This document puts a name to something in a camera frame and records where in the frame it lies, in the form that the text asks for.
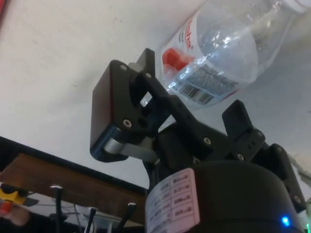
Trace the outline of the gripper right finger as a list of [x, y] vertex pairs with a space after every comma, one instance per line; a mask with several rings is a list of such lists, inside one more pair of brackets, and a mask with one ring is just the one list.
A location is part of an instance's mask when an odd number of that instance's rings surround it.
[[307, 204], [285, 149], [278, 144], [268, 145], [264, 134], [256, 129], [240, 100], [234, 101], [222, 114], [232, 157], [253, 163], [274, 173], [284, 184], [295, 210], [306, 210]]

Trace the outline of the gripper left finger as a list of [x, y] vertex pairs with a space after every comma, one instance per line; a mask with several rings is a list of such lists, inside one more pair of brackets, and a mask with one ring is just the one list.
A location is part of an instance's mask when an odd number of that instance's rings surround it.
[[112, 60], [92, 93], [90, 153], [110, 163], [129, 157], [155, 163], [158, 130], [174, 117], [182, 130], [183, 151], [201, 160], [223, 159], [231, 143], [223, 133], [195, 119], [186, 105], [170, 95], [155, 77], [155, 53], [145, 49], [138, 70]]

